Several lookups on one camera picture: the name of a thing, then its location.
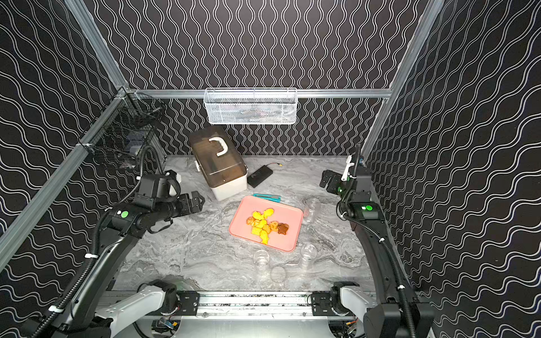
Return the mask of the brown star cookie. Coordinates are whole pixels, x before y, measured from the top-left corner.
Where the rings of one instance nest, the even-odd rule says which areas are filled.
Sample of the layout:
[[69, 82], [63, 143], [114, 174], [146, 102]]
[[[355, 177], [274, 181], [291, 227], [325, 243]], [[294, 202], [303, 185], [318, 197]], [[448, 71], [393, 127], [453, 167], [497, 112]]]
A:
[[286, 223], [279, 223], [277, 225], [277, 232], [280, 235], [287, 235], [287, 231], [289, 230], [289, 225]]

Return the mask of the clear jar yellow cookies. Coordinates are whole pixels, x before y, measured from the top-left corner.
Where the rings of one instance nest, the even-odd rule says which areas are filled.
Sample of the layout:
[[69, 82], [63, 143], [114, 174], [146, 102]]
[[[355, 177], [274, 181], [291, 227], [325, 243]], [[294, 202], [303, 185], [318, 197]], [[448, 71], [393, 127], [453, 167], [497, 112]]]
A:
[[302, 270], [311, 270], [314, 267], [314, 263], [317, 259], [317, 248], [310, 243], [305, 244], [301, 248], [301, 256], [299, 261], [299, 267]]

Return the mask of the pretzel shaped cookie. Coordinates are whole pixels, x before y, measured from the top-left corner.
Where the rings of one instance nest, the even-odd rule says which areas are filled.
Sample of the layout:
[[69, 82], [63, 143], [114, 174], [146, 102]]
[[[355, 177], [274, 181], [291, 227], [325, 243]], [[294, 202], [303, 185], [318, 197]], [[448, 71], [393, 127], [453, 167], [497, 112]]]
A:
[[278, 225], [279, 225], [278, 222], [271, 222], [271, 223], [269, 224], [270, 230], [271, 230], [272, 232], [277, 232], [277, 231], [278, 231]]

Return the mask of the yellow fish cookie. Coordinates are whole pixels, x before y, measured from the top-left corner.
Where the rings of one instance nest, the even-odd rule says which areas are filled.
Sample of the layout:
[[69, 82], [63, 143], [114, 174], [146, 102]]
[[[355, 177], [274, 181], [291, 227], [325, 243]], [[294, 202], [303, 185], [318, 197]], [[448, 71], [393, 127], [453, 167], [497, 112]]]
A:
[[269, 234], [267, 232], [262, 232], [260, 234], [261, 243], [267, 245], [269, 242]]

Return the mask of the clear jar dark cookies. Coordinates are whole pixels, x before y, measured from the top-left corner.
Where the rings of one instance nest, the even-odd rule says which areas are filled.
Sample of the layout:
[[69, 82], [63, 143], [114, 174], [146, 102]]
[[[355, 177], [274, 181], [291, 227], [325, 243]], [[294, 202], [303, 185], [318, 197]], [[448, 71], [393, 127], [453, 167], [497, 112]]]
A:
[[269, 272], [270, 268], [270, 256], [266, 250], [260, 249], [253, 255], [253, 262], [256, 272], [265, 274]]

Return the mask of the clear jar lid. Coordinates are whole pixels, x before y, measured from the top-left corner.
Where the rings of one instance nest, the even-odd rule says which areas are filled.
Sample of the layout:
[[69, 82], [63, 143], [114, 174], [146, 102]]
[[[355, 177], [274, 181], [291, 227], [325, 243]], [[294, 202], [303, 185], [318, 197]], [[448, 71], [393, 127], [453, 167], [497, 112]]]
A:
[[283, 284], [287, 279], [287, 271], [283, 266], [274, 266], [270, 269], [270, 279], [277, 284]]

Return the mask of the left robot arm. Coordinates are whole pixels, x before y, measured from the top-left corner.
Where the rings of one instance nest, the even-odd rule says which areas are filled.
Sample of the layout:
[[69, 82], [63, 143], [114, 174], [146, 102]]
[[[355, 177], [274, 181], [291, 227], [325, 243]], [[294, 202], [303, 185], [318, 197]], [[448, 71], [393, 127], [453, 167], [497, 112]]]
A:
[[90, 250], [76, 276], [45, 314], [28, 318], [24, 337], [112, 337], [117, 320], [96, 313], [98, 302], [121, 263], [158, 222], [197, 214], [205, 204], [197, 191], [184, 193], [174, 170], [141, 172], [133, 190], [105, 211], [92, 233]]

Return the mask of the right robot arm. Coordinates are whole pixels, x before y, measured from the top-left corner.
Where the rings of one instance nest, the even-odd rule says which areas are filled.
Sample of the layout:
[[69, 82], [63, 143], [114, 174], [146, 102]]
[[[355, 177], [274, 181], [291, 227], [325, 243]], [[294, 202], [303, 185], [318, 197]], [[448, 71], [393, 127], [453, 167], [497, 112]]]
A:
[[360, 144], [347, 158], [343, 173], [322, 173], [320, 186], [338, 196], [335, 213], [359, 240], [376, 293], [369, 297], [354, 282], [336, 282], [325, 308], [338, 316], [355, 317], [348, 326], [348, 337], [428, 337], [435, 317], [433, 307], [418, 298], [405, 276], [383, 210], [372, 199], [371, 178]]

